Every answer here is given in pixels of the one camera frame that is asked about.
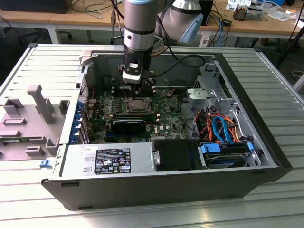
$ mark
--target power supply label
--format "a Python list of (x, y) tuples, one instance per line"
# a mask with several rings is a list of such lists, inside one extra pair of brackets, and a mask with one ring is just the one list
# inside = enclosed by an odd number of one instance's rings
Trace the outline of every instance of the power supply label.
[(130, 148), (97, 150), (95, 161), (96, 174), (131, 172)]

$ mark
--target metal bracket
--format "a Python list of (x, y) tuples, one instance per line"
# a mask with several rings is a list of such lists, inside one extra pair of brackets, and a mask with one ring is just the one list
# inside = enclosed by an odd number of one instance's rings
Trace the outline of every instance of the metal bracket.
[(251, 152), (251, 154), (247, 157), (247, 159), (245, 160), (245, 162), (247, 164), (249, 164), (250, 166), (260, 166), (262, 163), (261, 163), (261, 160), (259, 159), (257, 153), (255, 150), (253, 150)]
[(218, 109), (220, 113), (228, 113), (235, 103), (235, 99), (233, 98), (220, 98), (216, 99), (214, 102), (214, 106)]
[(192, 100), (202, 100), (202, 99), (215, 97), (215, 94), (212, 90), (206, 90), (206, 89), (202, 89), (202, 88), (188, 89), (187, 94), (189, 96), (189, 99), (192, 99)]
[(92, 51), (82, 51), (80, 57), (79, 57), (79, 62), (81, 66), (84, 66), (86, 64), (92, 63)]
[(63, 167), (64, 167), (64, 163), (66, 160), (66, 155), (67, 155), (67, 149), (68, 149), (68, 145), (66, 145), (66, 144), (61, 145), (58, 148), (57, 157), (55, 158), (55, 163), (53, 165), (53, 167), (54, 167), (53, 174), (56, 176), (62, 175), (62, 171), (63, 171)]
[(161, 164), (160, 154), (159, 154), (158, 151), (153, 151), (152, 157), (153, 157), (154, 165), (160, 165)]

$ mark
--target aluminum extrusion table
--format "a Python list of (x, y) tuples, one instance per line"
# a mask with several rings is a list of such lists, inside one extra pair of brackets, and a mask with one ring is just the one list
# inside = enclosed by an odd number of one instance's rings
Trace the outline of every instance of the aluminum extrusion table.
[[(175, 47), (174, 51), (181, 48), (202, 52), (199, 47)], [(0, 105), (10, 97), (32, 104), (27, 94), (30, 83), (41, 84), (43, 96), (53, 104), (68, 99), (81, 72), (82, 51), (120, 49), (92, 45), (30, 47), (1, 86)], [(40, 185), (46, 172), (52, 171), (40, 169), (40, 160), (1, 161), (0, 227), (300, 227), (304, 223), (304, 101), (262, 53), (245, 48), (219, 50), (292, 164), (290, 173), (243, 199), (69, 211)]]

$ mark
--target plastic part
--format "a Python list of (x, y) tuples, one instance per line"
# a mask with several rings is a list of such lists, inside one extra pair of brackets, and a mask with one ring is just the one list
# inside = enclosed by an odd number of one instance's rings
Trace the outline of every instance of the plastic part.
[(45, 154), (41, 146), (28, 146), (25, 153), (27, 153), (28, 156), (39, 156)]
[(203, 153), (220, 153), (220, 147), (216, 143), (207, 143), (201, 146)]
[(8, 99), (3, 106), (9, 116), (20, 115), (17, 109), (23, 107), (19, 99)]
[(194, 139), (157, 139), (153, 141), (156, 171), (200, 170), (201, 161)]
[(68, 106), (70, 104), (69, 100), (61, 100), (59, 103), (59, 109), (62, 115), (67, 114)]
[(182, 43), (190, 43), (194, 37), (196, 36), (201, 22), (203, 21), (204, 16), (202, 14), (199, 14), (192, 22), (192, 24), (188, 27), (188, 29), (186, 30), (186, 32), (182, 35), (182, 37), (180, 38), (180, 42)]
[(53, 107), (53, 105), (51, 104), (51, 102), (50, 102), (50, 100), (49, 100), (48, 98), (45, 99), (45, 102), (46, 102), (46, 105), (47, 105), (48, 110), (49, 110), (51, 113), (55, 112), (54, 107)]
[(13, 131), (0, 131), (0, 137), (19, 137), (21, 135), (21, 132), (18, 130)]
[(24, 118), (9, 118), (2, 121), (4, 126), (25, 125), (26, 123), (27, 122)]
[(45, 136), (41, 136), (38, 139), (30, 139), (29, 140), (32, 144), (45, 144), (47, 142), (47, 139), (45, 138)]
[(44, 100), (41, 94), (41, 85), (30, 85), (28, 87), (28, 94), (32, 96), (37, 104), (37, 107), (40, 113), (43, 116), (43, 119), (47, 124), (52, 124), (54, 118), (52, 116), (52, 112), (50, 111), (49, 105), (47, 105), (46, 101)]
[(248, 146), (248, 149), (249, 149), (250, 151), (253, 151), (253, 150), (254, 150), (254, 147), (253, 147), (252, 143), (248, 142), (248, 143), (247, 143), (247, 146)]
[(144, 4), (149, 4), (155, 0), (127, 0), (127, 1), (135, 5), (144, 5)]
[(272, 7), (271, 3), (266, 3), (259, 6), (259, 9), (262, 10), (264, 14), (271, 14), (277, 12), (279, 8), (279, 6)]
[(52, 167), (51, 161), (48, 159), (42, 160), (39, 167), (40, 168), (50, 168), (50, 167)]
[(50, 139), (47, 140), (46, 149), (51, 155), (57, 154), (58, 147), (59, 147), (59, 138), (57, 139), (55, 145), (53, 144), (53, 142)]

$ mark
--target blue cable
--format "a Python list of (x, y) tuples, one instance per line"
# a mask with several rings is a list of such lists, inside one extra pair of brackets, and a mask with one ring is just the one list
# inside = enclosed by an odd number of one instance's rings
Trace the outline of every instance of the blue cable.
[(220, 140), (221, 143), (225, 143), (225, 141), (222, 139), (222, 137), (219, 136), (217, 128), (216, 128), (217, 119), (219, 119), (223, 124), (223, 129), (224, 129), (224, 134), (225, 134), (226, 141), (230, 144), (233, 144), (233, 141), (232, 141), (232, 139), (231, 139), (231, 137), (228, 133), (228, 129), (227, 129), (227, 125), (225, 123), (225, 120), (220, 116), (214, 117), (213, 121), (212, 121), (212, 130), (213, 130), (215, 136)]
[(222, 24), (220, 23), (219, 18), (216, 18), (216, 17), (215, 17), (215, 19), (218, 21), (219, 28), (220, 28), (219, 39), (218, 39), (218, 43), (216, 44), (216, 47), (217, 47), (217, 46), (220, 44), (220, 40), (222, 39), (223, 27), (222, 27)]

